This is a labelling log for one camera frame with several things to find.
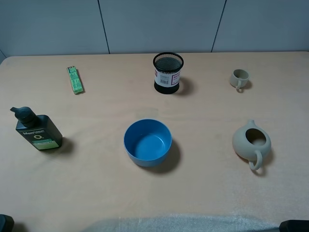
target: teapot spout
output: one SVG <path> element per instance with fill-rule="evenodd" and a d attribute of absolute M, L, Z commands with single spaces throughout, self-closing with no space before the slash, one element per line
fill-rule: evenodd
<path fill-rule="evenodd" d="M 249 119 L 247 124 L 249 124 L 249 125 L 255 125 L 255 126 L 256 126 L 256 124 L 255 124 L 255 122 L 254 122 L 253 119 Z"/>

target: black object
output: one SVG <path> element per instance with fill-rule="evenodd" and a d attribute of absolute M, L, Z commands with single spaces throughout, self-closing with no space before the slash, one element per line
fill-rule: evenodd
<path fill-rule="evenodd" d="M 163 94 L 176 92 L 179 89 L 180 76 L 177 72 L 183 67 L 183 58 L 173 52 L 163 52 L 154 57 L 153 63 L 156 69 L 154 88 Z M 177 76 L 175 83 L 173 82 L 174 76 Z"/>
<path fill-rule="evenodd" d="M 309 221 L 289 220 L 284 221 L 279 226 L 280 232 L 309 232 Z"/>
<path fill-rule="evenodd" d="M 0 232 L 11 232 L 13 227 L 13 218 L 4 214 L 0 214 Z"/>
<path fill-rule="evenodd" d="M 61 147 L 62 134 L 47 115 L 35 115 L 29 107 L 15 108 L 16 130 L 36 149 Z"/>

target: dark green bottle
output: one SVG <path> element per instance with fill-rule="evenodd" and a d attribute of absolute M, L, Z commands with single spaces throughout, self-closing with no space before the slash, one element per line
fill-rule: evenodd
<path fill-rule="evenodd" d="M 29 107 L 11 109 L 18 119 L 16 130 L 36 149 L 61 147 L 62 134 L 47 115 L 35 115 Z"/>

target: teapot opening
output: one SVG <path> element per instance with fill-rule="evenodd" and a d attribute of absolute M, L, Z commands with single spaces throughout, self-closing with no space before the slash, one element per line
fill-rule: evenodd
<path fill-rule="evenodd" d="M 262 146 L 266 143 L 266 137 L 264 134 L 254 128 L 248 129 L 246 131 L 246 139 L 253 145 Z"/>

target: cup handle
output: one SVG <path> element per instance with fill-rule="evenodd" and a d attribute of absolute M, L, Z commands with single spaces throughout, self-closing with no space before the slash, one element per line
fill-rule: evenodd
<path fill-rule="evenodd" d="M 249 166 L 251 170 L 254 170 L 254 171 L 258 170 L 261 167 L 262 161 L 263 161 L 263 157 L 260 151 L 256 150 L 255 154 L 257 157 L 256 164 L 254 165 L 252 161 L 249 161 Z"/>
<path fill-rule="evenodd" d="M 239 89 L 240 89 L 240 86 L 241 86 L 241 81 L 238 80 L 238 85 L 236 86 L 236 89 L 239 90 Z"/>

